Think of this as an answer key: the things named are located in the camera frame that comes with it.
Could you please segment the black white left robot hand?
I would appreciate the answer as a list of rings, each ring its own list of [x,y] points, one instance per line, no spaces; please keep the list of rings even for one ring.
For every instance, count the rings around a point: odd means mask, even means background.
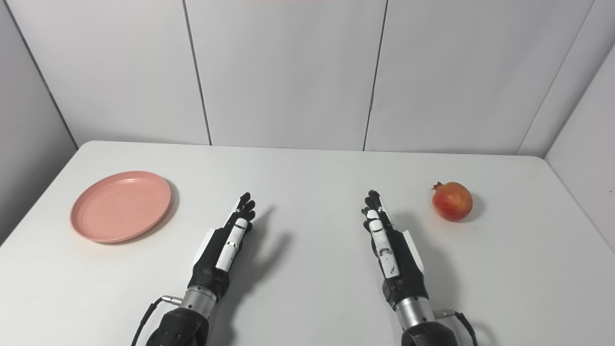
[[[200,257],[194,263],[187,287],[205,289],[220,300],[228,291],[229,272],[236,256],[243,247],[244,236],[253,227],[255,201],[249,192],[235,204],[225,224],[206,236]]]

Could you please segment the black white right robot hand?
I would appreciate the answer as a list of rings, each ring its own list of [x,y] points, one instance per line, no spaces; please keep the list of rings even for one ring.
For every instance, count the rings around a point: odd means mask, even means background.
[[[363,227],[370,234],[371,249],[384,276],[382,291],[387,303],[397,309],[408,298],[428,299],[424,265],[410,232],[395,229],[378,191],[370,190],[365,204]]]

